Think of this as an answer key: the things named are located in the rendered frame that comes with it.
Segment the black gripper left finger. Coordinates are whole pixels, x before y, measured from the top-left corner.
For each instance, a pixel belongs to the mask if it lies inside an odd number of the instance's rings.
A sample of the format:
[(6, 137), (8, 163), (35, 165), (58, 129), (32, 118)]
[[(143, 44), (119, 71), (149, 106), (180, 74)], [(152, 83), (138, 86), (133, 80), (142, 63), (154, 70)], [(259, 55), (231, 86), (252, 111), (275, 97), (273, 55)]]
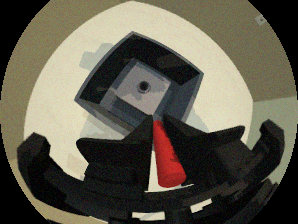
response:
[(144, 185), (144, 192), (148, 192), (152, 164), (153, 115), (146, 116), (142, 123), (122, 140), (81, 137), (76, 141), (76, 147), (88, 164), (90, 161), (136, 169), (138, 179)]

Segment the red peg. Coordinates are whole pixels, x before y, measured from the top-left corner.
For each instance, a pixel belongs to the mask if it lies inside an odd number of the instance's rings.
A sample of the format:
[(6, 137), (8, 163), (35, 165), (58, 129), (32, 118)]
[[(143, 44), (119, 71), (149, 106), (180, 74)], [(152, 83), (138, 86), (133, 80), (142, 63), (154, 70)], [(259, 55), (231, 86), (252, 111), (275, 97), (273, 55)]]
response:
[(153, 140), (154, 149), (156, 149), (154, 159), (156, 159), (158, 173), (157, 183), (162, 188), (173, 188), (184, 183), (186, 179), (184, 169), (160, 120), (153, 123)]

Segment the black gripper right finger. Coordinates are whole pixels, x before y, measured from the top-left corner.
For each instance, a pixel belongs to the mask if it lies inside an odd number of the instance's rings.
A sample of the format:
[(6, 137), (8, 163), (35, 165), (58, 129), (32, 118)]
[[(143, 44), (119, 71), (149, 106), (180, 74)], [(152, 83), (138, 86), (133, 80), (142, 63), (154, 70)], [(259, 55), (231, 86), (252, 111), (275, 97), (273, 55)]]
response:
[(209, 159), (214, 148), (242, 139), (245, 132), (245, 125), (237, 125), (223, 131), (221, 129), (221, 131), (205, 133), (184, 121), (174, 119), (168, 113), (164, 113), (164, 127), (186, 175), (181, 186), (193, 184), (192, 179)]

